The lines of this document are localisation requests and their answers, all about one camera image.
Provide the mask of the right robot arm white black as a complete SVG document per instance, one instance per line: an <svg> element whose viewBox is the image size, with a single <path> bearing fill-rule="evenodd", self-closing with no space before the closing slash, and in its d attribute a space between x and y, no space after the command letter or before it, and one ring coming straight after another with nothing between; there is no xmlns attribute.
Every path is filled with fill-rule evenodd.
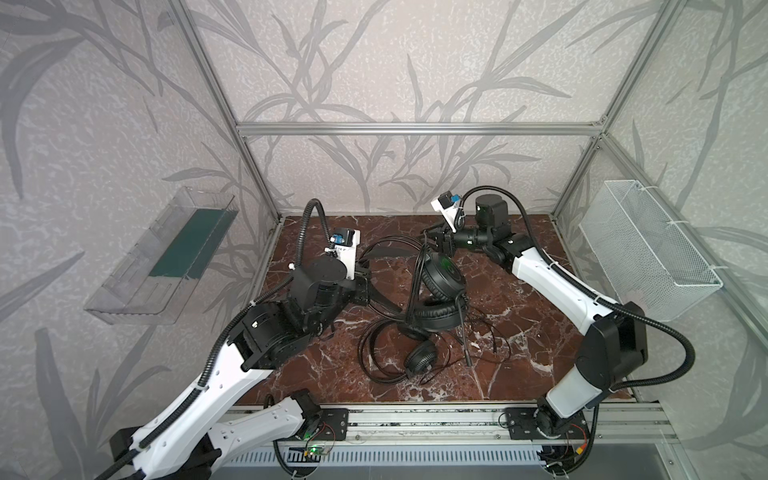
<svg viewBox="0 0 768 480"><path fill-rule="evenodd" d="M431 201L441 226L427 230L438 251L452 257L458 250L481 252L492 263L525 282L571 321L583 340L574 366L537 402L536 428L557 438L586 408L595 410L624 389L671 383L694 366L696 351L679 331L645 316L634 303L620 304L589 287L555 261L536 239L529 215L511 192L496 186L470 189L475 195L475 223L466 223L465 196L449 191ZM670 373L630 379L648 360L648 328L675 339L684 350Z"/></svg>

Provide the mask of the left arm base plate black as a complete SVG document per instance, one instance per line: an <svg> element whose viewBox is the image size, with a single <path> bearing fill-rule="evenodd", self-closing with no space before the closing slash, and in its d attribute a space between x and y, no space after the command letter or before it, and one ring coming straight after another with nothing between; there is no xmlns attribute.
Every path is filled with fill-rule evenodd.
<svg viewBox="0 0 768 480"><path fill-rule="evenodd" d="M296 438L310 443L315 441L343 441L349 427L350 410L346 408L322 409L305 420Z"/></svg>

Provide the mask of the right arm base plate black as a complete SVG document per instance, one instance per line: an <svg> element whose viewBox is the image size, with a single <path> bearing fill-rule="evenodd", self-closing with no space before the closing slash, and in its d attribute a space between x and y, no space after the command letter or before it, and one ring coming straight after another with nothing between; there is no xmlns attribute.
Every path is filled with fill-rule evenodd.
<svg viewBox="0 0 768 480"><path fill-rule="evenodd" d="M590 435L581 411L563 418L546 406L506 408L501 425L507 429L511 440L587 440Z"/></svg>

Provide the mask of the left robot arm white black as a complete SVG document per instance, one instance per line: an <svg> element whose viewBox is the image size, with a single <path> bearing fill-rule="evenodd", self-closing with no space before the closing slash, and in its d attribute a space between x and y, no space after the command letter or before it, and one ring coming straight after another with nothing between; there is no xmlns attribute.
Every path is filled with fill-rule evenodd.
<svg viewBox="0 0 768 480"><path fill-rule="evenodd" d="M114 462L100 478L130 466L133 479L208 479L255 446L317 425L322 410L305 390L238 422L222 417L332 327L356 294L359 241L357 230L332 230L321 201L310 199L290 274L235 315L215 340L201 374L162 413L112 437Z"/></svg>

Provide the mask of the black headphones with cable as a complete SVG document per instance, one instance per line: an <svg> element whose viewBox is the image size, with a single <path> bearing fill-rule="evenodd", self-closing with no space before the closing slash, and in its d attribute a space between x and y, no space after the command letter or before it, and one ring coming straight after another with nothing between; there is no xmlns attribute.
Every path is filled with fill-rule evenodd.
<svg viewBox="0 0 768 480"><path fill-rule="evenodd" d="M415 255L414 271L407 301L400 307L372 284L370 262L410 254ZM462 326L469 310L466 279L459 267L425 242L392 235L367 247L357 260L357 268L364 274L363 302L381 316L358 342L357 359L363 372L376 383L394 384L432 370L439 358L432 336ZM390 326L417 342L401 370L386 370L376 358L378 337Z"/></svg>
<svg viewBox="0 0 768 480"><path fill-rule="evenodd" d="M393 319L376 319L356 340L355 359L377 385L429 386L473 378L513 360L512 342L489 321L472 318L440 332L411 332Z"/></svg>

